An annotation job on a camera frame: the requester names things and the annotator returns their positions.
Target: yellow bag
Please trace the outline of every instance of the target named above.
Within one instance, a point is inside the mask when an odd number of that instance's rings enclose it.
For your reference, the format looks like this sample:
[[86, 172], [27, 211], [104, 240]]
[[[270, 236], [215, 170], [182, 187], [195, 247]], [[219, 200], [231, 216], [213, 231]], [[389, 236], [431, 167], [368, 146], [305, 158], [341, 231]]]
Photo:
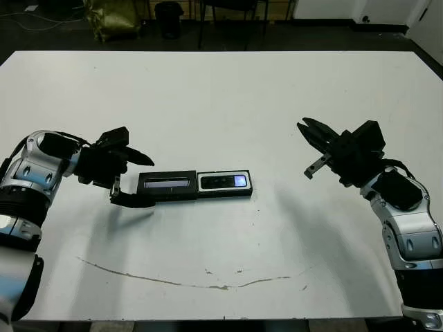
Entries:
[[102, 42], [112, 37], [137, 35], [141, 23], [134, 0], [84, 0], [94, 37]]

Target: white wall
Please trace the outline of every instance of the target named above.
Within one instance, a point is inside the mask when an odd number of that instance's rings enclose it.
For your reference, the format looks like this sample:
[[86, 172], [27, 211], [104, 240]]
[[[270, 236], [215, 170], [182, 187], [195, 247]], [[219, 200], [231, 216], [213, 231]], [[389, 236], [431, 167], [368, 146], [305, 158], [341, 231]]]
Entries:
[[296, 19], [353, 19], [361, 23], [365, 15], [371, 24], [412, 23], [429, 0], [297, 0]]
[[355, 0], [298, 0], [296, 19], [349, 19]]
[[371, 24], [406, 24], [417, 0], [367, 0], [357, 23], [369, 16]]
[[408, 31], [407, 36], [443, 65], [443, 1], [432, 0], [421, 21]]

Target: lit screen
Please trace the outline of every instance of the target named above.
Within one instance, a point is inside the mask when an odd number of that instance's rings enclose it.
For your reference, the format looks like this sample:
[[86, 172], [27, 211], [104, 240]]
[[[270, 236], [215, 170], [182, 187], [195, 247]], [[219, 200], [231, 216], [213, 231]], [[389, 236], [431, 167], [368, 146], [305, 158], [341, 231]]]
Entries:
[[234, 176], [234, 182], [236, 187], [246, 187], [246, 177], [245, 175]]
[[189, 186], [189, 180], [145, 182], [145, 188], [169, 188], [169, 187], [187, 187], [187, 186]]

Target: white table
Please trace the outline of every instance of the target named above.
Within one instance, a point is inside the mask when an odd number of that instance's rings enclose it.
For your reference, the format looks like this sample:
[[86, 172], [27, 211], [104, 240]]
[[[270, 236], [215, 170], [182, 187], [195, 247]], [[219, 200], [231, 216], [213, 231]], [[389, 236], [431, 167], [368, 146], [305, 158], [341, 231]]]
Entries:
[[125, 125], [156, 166], [249, 169], [248, 199], [119, 208], [65, 179], [43, 225], [29, 320], [400, 315], [381, 226], [296, 130], [379, 121], [442, 220], [442, 82], [413, 53], [17, 52], [0, 67], [0, 156], [56, 129], [94, 141]]

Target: wire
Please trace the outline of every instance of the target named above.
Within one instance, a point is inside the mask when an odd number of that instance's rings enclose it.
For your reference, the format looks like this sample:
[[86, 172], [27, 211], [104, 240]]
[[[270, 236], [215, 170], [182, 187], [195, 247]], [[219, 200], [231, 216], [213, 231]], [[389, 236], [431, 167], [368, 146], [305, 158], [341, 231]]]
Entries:
[[[0, 21], [3, 21], [3, 22], [14, 22], [18, 26], [20, 26], [20, 28], [22, 28], [24, 30], [27, 30], [27, 31], [47, 31], [47, 30], [50, 30], [50, 29], [54, 29], [54, 28], [62, 25], [63, 23], [65, 23], [65, 22], [57, 23], [57, 24], [54, 24], [53, 26], [50, 26], [48, 28], [41, 28], [41, 29], [39, 29], [39, 28], [27, 28], [23, 24], [21, 24], [20, 22], [15, 21], [14, 19], [0, 19]], [[83, 19], [79, 19], [79, 20], [75, 20], [75, 21], [70, 21], [70, 22], [66, 22], [66, 23], [74, 23], [74, 22], [80, 22], [80, 21], [83, 21]]]
[[56, 19], [49, 19], [48, 17], [43, 17], [43, 16], [39, 16], [39, 15], [36, 15], [36, 14], [31, 14], [30, 12], [10, 12], [10, 13], [8, 13], [8, 14], [2, 14], [2, 15], [0, 15], [0, 17], [8, 17], [8, 16], [15, 16], [15, 15], [28, 15], [28, 16], [32, 16], [32, 17], [36, 17], [36, 18], [38, 18], [38, 19], [43, 19], [43, 20], [45, 20], [45, 21], [48, 21], [48, 22], [53, 22], [53, 23], [71, 23], [71, 22], [78, 22], [78, 20], [73, 20], [73, 21], [68, 21], [68, 20], [65, 20], [65, 21], [58, 21], [58, 20], [56, 20]]
[[74, 12], [70, 17], [68, 17], [68, 19], [66, 21], [56, 21], [56, 20], [53, 20], [53, 19], [48, 19], [48, 18], [43, 17], [43, 16], [29, 14], [29, 13], [26, 13], [26, 12], [12, 12], [10, 14], [2, 14], [2, 15], [0, 15], [0, 17], [7, 17], [7, 16], [12, 16], [12, 15], [30, 15], [30, 16], [34, 16], [34, 17], [39, 17], [39, 18], [44, 19], [46, 21], [57, 22], [56, 24], [54, 24], [52, 26], [49, 26], [47, 28], [28, 28], [27, 26], [24, 26], [22, 23], [20, 23], [19, 21], [16, 21], [15, 19], [0, 19], [0, 21], [16, 23], [20, 28], [22, 28], [24, 30], [27, 30], [27, 31], [41, 32], [41, 31], [47, 31], [47, 30], [51, 30], [51, 29], [57, 28], [58, 26], [60, 26], [62, 24], [83, 21], [83, 19], [69, 20], [71, 17], [75, 16], [79, 12], [81, 12], [81, 10], [77, 11], [77, 12]]
[[398, 167], [398, 168], [400, 168], [400, 169], [405, 171], [407, 177], [415, 179], [413, 174], [409, 171], [409, 169], [401, 161], [395, 160], [395, 159], [382, 159], [381, 162], [383, 163], [383, 165], [385, 167], [386, 166]]
[[91, 146], [91, 143], [90, 142], [88, 142], [87, 140], [84, 140], [83, 138], [81, 138], [81, 137], [78, 137], [78, 136], [75, 136], [75, 135], [73, 135], [73, 134], [71, 134], [71, 133], [65, 133], [65, 132], [63, 132], [63, 131], [56, 131], [56, 133], [59, 133], [60, 135], [62, 135], [62, 136], [65, 136], [65, 137], [68, 137], [68, 138], [72, 138], [72, 139], [74, 139], [74, 140], [77, 140], [81, 145], [89, 145], [89, 146]]

